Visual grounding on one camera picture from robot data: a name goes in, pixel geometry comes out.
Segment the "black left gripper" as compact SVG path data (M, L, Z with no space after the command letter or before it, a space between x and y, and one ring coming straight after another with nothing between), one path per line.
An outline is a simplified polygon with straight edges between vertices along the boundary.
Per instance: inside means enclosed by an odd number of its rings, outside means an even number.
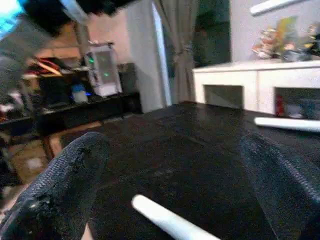
M24 10L43 30L57 36L71 21L86 23L90 14L114 15L124 0L26 0Z

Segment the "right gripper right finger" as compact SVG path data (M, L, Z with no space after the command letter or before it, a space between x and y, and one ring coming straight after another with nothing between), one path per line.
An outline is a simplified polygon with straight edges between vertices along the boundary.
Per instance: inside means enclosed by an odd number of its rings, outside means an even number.
M291 148L259 134L244 135L240 153L276 238L318 240L320 169Z

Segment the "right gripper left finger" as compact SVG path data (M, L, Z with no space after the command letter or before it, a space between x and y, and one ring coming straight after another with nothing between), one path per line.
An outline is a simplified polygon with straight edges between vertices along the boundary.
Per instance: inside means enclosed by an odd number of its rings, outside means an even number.
M0 223L2 240L80 240L109 159L108 138L69 143L19 195Z

